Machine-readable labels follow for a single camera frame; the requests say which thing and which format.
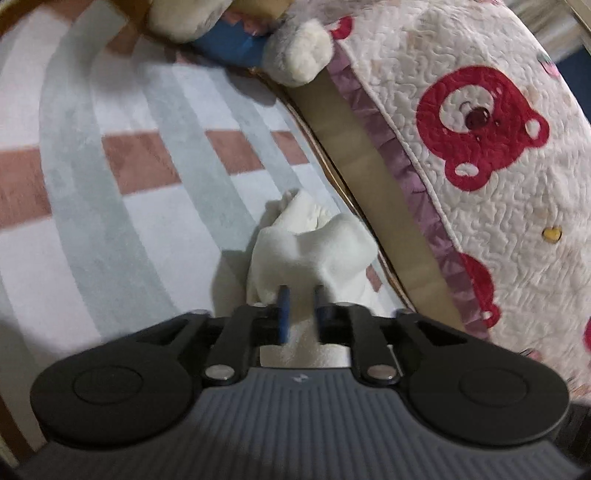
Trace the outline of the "white fleece zip jacket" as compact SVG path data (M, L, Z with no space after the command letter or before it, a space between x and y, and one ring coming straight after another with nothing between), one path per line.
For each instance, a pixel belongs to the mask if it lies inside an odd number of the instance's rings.
M348 367L348 348L318 342L314 290L321 285L332 302L382 313L367 276L377 256L376 241L352 214L334 215L304 190L284 196L280 215L257 235L247 276L249 304L272 304L280 286L290 288L287 344L261 348L260 363L291 369Z

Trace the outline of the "checkered pastel floor rug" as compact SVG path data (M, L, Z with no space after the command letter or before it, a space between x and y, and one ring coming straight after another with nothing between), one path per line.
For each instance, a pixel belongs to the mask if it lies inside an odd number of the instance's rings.
M106 1L52 1L1 40L1 380L245 296L291 192L346 210L259 79L138 37Z

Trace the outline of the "quilted bear print bedspread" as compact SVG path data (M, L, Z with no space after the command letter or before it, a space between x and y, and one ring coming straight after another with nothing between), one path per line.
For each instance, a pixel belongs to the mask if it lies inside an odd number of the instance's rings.
M317 1L463 331L590 395L590 125L501 1Z

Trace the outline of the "grey plush bunny toy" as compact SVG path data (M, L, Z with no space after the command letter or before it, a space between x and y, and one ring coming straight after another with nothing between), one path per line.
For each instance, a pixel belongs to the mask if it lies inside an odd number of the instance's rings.
M257 69L276 83L310 83L334 43L317 1L152 1L147 25L223 65Z

